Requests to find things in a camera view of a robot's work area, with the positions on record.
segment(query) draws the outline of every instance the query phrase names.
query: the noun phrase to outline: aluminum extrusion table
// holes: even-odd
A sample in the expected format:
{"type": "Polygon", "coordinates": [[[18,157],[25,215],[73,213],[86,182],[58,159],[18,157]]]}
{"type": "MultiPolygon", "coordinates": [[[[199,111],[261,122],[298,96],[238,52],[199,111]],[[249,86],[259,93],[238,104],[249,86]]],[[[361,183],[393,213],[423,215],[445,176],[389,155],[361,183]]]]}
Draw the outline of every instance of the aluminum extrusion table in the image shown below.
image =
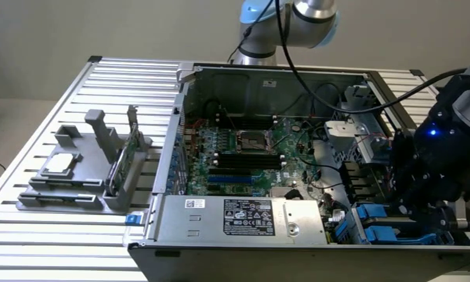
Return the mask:
{"type": "MultiPolygon", "coordinates": [[[[121,58],[86,63],[0,178],[0,281],[145,281],[122,247],[123,238],[142,233],[142,227],[125,226],[125,216],[17,211],[15,201],[54,148],[59,125],[77,125],[79,132],[91,132],[83,116],[89,109],[101,109],[106,125],[118,133],[127,133],[126,109],[137,105],[139,130],[153,139],[153,147],[131,198],[131,211],[147,208],[178,92],[178,63],[121,58]]],[[[375,71],[395,96],[425,81],[418,73],[406,70],[375,71]]],[[[435,94],[434,88],[426,88],[402,101],[417,125],[435,102],[435,94]]],[[[437,281],[463,279],[470,281],[470,273],[453,273],[437,281]]]]}

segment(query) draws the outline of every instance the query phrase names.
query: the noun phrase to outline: white wall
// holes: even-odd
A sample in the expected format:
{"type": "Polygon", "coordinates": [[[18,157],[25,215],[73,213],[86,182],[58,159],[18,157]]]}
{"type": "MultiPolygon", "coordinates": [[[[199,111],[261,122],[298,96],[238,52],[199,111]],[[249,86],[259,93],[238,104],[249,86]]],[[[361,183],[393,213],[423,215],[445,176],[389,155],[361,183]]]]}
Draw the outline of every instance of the white wall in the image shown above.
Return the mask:
{"type": "MultiPolygon", "coordinates": [[[[90,55],[222,61],[242,0],[0,0],[0,97],[57,99],[90,55]]],[[[338,0],[338,33],[295,63],[419,68],[470,63],[470,0],[338,0]]]]}

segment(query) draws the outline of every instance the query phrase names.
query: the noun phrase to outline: floor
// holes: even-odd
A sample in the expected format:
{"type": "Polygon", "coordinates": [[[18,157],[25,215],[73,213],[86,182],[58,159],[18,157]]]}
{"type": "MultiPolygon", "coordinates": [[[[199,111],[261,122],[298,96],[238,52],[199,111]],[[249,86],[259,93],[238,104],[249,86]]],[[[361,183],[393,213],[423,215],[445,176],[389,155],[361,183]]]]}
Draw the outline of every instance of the floor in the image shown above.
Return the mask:
{"type": "Polygon", "coordinates": [[[55,101],[0,99],[0,162],[6,167],[55,101]]]}

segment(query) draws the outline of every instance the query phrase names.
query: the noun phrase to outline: motherboard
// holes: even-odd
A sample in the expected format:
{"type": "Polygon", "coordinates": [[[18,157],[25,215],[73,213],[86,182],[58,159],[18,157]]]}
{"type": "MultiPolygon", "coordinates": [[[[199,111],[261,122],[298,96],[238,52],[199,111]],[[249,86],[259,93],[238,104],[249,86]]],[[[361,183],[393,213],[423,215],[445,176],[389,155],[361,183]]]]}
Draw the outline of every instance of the motherboard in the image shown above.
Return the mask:
{"type": "Polygon", "coordinates": [[[186,128],[187,194],[283,196],[306,187],[317,171],[299,160],[315,164],[311,124],[305,128],[287,118],[274,119],[266,129],[257,124],[198,120],[186,128]]]}

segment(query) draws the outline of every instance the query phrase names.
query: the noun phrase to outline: power supply label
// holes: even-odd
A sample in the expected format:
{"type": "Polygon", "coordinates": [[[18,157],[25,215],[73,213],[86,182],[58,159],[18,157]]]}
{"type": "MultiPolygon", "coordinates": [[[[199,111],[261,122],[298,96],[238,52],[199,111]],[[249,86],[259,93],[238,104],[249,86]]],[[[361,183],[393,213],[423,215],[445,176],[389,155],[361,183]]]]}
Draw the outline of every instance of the power supply label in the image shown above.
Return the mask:
{"type": "Polygon", "coordinates": [[[271,201],[225,199],[222,231],[234,236],[274,236],[271,201]]]}

